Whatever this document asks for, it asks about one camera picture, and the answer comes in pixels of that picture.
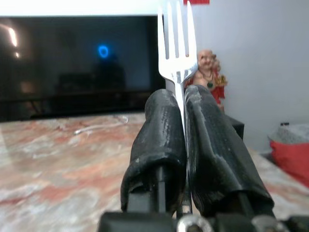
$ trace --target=fork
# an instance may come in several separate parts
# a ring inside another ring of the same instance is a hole
[[[188,1],[187,5],[189,56],[185,55],[183,20],[179,1],[177,1],[178,53],[179,53],[178,57],[176,57],[175,53],[172,7],[170,2],[168,2],[168,31],[169,31],[168,59],[166,59],[162,14],[163,14],[162,8],[159,8],[158,11],[159,72],[165,79],[168,79],[175,84],[176,100],[182,117],[184,137],[186,138],[183,85],[185,80],[187,80],[197,71],[197,43],[196,43],[193,14],[190,1]]]

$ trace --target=television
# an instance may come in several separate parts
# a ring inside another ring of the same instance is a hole
[[[0,17],[0,121],[141,111],[164,86],[155,15]]]

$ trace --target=marble countertop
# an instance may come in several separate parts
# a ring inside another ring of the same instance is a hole
[[[128,114],[0,124],[0,231],[95,232],[104,211],[120,209],[122,177],[143,122],[143,114]],[[251,155],[276,216],[309,215],[309,189]]]

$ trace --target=white wall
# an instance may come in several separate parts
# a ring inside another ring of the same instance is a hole
[[[156,14],[164,0],[11,0],[0,15]],[[268,149],[282,121],[309,121],[309,1],[212,0],[194,6],[197,47],[222,62],[227,114],[243,121],[245,142]]]

